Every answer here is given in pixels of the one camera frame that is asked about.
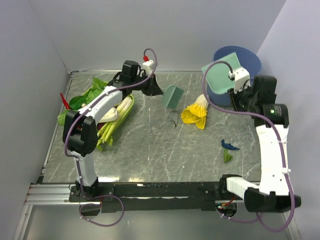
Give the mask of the green paper scrap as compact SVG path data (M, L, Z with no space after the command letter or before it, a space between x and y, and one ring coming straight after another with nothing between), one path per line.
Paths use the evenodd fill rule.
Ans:
M228 149L224 149L223 152L223 162L228 163L233 160L233 156L229 153Z

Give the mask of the teal hand brush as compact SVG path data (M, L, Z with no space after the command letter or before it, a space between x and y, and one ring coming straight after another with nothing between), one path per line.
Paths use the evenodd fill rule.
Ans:
M161 103L165 108L175 110L180 102L184 90L176 85L170 85L164 91Z

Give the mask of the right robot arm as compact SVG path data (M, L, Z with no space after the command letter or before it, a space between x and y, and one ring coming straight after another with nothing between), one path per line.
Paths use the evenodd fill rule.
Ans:
M283 213L302 204L301 197L290 191L287 183L289 111L285 104L276 103L276 86L275 77L256 75L253 84L242 91L228 90L233 109L251 113L254 121L260 145L261 179L256 185L240 175L224 174L218 193L223 199L240 197L249 212Z

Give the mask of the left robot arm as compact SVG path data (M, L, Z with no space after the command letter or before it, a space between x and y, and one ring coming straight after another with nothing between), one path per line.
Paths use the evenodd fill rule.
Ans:
M98 143L98 122L133 91L141 91L147 96L162 95L156 82L157 65L155 60L145 60L143 64L125 61L122 70L107 83L102 93L87 106L67 112L62 137L64 153L74 159L76 189L87 201L93 201L99 195L99 181L91 155Z

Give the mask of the grey paper scrap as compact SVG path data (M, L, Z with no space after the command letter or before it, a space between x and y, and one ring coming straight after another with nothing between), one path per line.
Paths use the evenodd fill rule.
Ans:
M170 119L173 121L174 127L176 128L179 121L179 113L176 110L171 110L168 115Z

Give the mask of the dark blue scrap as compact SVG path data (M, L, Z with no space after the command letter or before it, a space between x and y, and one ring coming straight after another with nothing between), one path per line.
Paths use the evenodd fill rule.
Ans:
M240 150L240 148L233 146L231 143L226 143L224 139L222 139L220 142L221 142L221 146L227 150L231 150L231 151Z

